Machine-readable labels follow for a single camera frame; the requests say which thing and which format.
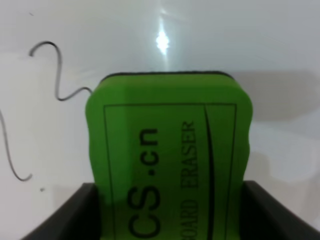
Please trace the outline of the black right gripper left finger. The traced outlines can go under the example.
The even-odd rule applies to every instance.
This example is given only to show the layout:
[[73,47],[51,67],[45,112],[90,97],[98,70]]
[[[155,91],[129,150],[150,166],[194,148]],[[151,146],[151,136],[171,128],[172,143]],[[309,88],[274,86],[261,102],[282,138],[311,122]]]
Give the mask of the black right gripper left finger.
[[99,240],[102,233],[98,189],[84,183],[24,240]]

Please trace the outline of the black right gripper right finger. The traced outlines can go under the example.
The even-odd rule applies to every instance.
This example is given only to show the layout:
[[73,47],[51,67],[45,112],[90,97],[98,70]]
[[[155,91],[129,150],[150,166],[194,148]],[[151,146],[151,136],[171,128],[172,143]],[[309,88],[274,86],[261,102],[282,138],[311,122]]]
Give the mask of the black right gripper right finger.
[[239,234],[242,240],[320,240],[318,230],[251,180],[241,190]]

